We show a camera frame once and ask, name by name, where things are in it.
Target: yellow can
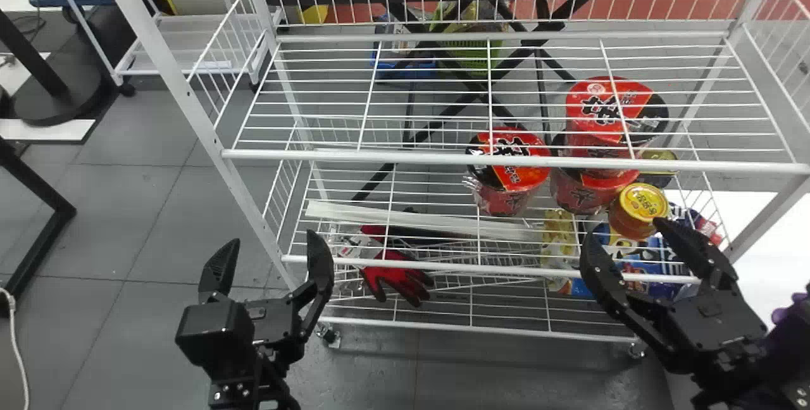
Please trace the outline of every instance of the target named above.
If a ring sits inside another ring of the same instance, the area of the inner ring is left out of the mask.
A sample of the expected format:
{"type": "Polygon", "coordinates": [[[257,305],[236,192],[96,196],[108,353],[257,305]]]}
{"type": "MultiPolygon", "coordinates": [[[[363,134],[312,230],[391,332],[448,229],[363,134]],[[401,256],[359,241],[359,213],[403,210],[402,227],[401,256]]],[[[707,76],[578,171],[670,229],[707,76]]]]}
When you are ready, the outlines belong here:
{"type": "Polygon", "coordinates": [[[656,232],[655,217],[669,215],[669,202],[657,187],[640,182],[630,184],[613,199],[608,214],[610,226],[624,237],[644,240],[656,232]]]}

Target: grey tile floor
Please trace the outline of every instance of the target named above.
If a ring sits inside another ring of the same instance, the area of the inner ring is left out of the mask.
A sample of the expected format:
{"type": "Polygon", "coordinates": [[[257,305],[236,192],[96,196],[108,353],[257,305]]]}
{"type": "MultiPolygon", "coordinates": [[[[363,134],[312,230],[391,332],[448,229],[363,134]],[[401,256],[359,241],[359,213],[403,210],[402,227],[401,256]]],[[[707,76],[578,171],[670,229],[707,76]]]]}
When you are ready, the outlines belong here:
{"type": "MultiPolygon", "coordinates": [[[[200,266],[232,237],[243,240],[234,295],[281,294],[225,184],[194,148],[171,96],[142,90],[119,99],[85,145],[26,152],[78,208],[18,310],[33,410],[205,408],[205,376],[173,335],[196,300],[200,266]]],[[[257,199],[268,170],[241,171],[257,199]]],[[[0,174],[0,281],[49,214],[15,184],[0,174]]],[[[341,332],[340,349],[312,340],[293,366],[303,408],[671,408],[656,362],[629,361],[607,344],[341,332]]],[[[19,408],[20,399],[0,320],[0,407],[19,408]]]]}

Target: white cable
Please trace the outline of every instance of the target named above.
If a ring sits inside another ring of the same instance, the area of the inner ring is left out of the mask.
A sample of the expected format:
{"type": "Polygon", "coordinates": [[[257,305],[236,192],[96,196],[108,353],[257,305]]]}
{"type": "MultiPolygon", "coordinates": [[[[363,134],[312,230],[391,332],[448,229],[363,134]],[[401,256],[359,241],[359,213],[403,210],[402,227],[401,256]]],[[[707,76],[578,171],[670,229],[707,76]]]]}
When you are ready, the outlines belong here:
{"type": "Polygon", "coordinates": [[[11,330],[11,348],[14,350],[14,356],[17,356],[17,365],[20,367],[20,376],[23,378],[23,398],[25,401],[23,404],[23,410],[28,410],[28,377],[25,375],[23,356],[20,355],[20,348],[17,346],[17,332],[14,327],[14,312],[17,310],[16,301],[14,297],[8,291],[6,291],[6,289],[0,287],[0,292],[6,295],[6,300],[8,301],[8,324],[9,330],[11,330]]]}

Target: caster wheel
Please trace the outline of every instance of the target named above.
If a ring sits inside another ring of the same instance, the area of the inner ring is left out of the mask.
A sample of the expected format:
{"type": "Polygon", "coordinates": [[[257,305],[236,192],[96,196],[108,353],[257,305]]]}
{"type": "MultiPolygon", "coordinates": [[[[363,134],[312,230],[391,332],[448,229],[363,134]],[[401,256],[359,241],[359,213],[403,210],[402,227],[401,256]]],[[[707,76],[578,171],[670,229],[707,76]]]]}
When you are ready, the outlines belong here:
{"type": "Polygon", "coordinates": [[[630,344],[630,347],[627,347],[627,356],[630,356],[630,358],[634,360],[640,360],[646,356],[646,349],[646,344],[642,342],[633,342],[630,344]]]}
{"type": "Polygon", "coordinates": [[[70,9],[69,6],[61,7],[61,15],[63,15],[63,18],[68,21],[68,23],[78,24],[78,19],[76,18],[76,15],[73,14],[73,10],[70,9]]]}
{"type": "Polygon", "coordinates": [[[315,329],[315,335],[323,340],[323,343],[330,349],[339,349],[340,347],[340,333],[327,326],[324,323],[318,323],[315,329]]]}
{"type": "Polygon", "coordinates": [[[129,82],[124,82],[124,84],[119,86],[118,92],[125,97],[133,97],[135,96],[135,87],[129,84],[129,82]]]}

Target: red noodle cup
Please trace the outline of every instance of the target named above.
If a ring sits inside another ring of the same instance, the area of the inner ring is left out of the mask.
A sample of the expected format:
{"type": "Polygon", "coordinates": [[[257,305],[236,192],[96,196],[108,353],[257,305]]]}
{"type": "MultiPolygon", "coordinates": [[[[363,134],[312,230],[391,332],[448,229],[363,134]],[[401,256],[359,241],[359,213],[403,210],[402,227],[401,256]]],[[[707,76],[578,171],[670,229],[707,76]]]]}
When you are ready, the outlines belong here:
{"type": "MultiPolygon", "coordinates": [[[[559,145],[562,140],[562,135],[558,134],[552,145],[559,145]]],[[[639,177],[638,170],[624,171],[619,177],[594,177],[576,168],[553,168],[550,189],[560,208],[590,216],[610,204],[636,177],[639,177]]]]}
{"type": "MultiPolygon", "coordinates": [[[[616,93],[609,76],[596,76],[578,82],[565,97],[568,118],[562,156],[630,159],[627,138],[633,153],[650,145],[656,134],[666,127],[668,110],[660,96],[638,82],[613,77],[616,93]],[[621,111],[616,105],[621,102],[621,111]],[[626,118],[622,127],[621,114],[626,118]]],[[[585,170],[596,177],[619,177],[627,170],[585,170]]]]}
{"type": "MultiPolygon", "coordinates": [[[[550,156],[543,140],[519,128],[497,127],[492,131],[495,156],[550,156]]],[[[489,133],[473,137],[466,153],[489,154],[489,133]]],[[[543,181],[549,168],[496,165],[468,165],[473,196],[478,207],[490,216],[512,217],[523,211],[543,181]]]]}

